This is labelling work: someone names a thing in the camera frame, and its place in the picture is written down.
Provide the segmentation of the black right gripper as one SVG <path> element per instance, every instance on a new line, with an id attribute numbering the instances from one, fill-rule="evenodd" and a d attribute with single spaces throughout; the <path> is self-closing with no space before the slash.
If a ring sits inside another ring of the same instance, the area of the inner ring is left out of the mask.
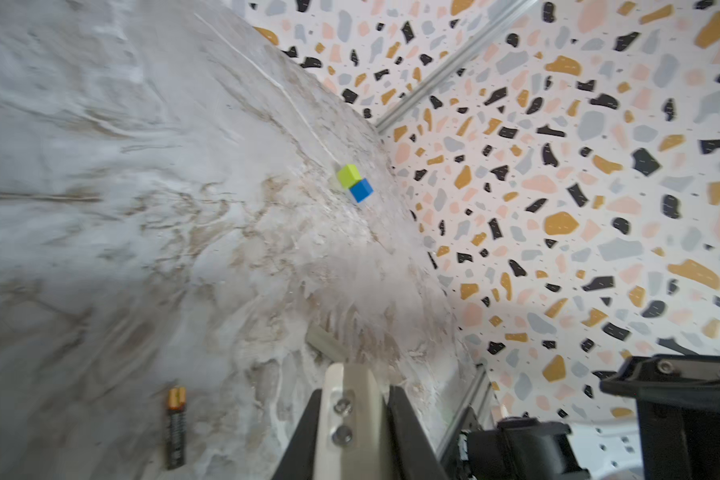
<path id="1" fill-rule="evenodd" d="M 600 390 L 636 401 L 646 479 L 720 479 L 720 356 L 632 357 Z"/>

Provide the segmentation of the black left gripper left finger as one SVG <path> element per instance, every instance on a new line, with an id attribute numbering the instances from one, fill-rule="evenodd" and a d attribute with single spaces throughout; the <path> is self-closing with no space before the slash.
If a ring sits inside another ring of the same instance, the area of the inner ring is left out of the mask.
<path id="1" fill-rule="evenodd" d="M 322 390 L 312 392 L 272 480 L 311 480 Z"/>

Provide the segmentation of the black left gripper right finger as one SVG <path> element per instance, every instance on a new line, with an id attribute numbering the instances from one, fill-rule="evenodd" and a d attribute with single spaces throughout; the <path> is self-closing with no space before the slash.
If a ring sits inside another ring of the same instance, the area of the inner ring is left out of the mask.
<path id="1" fill-rule="evenodd" d="M 393 444 L 392 456 L 399 478 L 446 480 L 446 473 L 402 387 L 390 387 L 387 411 Z"/>

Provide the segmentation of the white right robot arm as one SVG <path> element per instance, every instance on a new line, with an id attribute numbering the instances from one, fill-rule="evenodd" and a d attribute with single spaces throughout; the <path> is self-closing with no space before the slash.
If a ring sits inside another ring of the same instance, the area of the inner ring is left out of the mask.
<path id="1" fill-rule="evenodd" d="M 466 409 L 444 461 L 457 479 L 720 479 L 720 356 L 633 357 L 600 390 L 636 416 L 487 428 Z"/>

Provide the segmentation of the dark AAA battery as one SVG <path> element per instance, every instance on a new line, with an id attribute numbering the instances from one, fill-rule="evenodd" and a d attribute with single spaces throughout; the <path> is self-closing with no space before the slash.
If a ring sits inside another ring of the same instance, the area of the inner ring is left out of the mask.
<path id="1" fill-rule="evenodd" d="M 167 401 L 167 469 L 175 470 L 186 463 L 186 388 L 175 386 L 169 390 Z"/>

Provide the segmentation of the beige battery compartment cover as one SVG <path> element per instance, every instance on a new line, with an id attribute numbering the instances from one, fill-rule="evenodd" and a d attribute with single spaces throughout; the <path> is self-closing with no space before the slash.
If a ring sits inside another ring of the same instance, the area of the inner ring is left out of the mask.
<path id="1" fill-rule="evenodd" d="M 306 343 L 334 363 L 348 361 L 349 352 L 337 339 L 318 324 L 310 324 L 306 335 Z"/>

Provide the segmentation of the white remote control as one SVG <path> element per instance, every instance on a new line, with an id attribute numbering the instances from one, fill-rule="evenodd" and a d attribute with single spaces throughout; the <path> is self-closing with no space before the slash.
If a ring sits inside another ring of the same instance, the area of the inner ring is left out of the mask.
<path id="1" fill-rule="evenodd" d="M 334 363 L 321 392 L 314 479 L 395 479 L 387 407 L 372 371 Z"/>

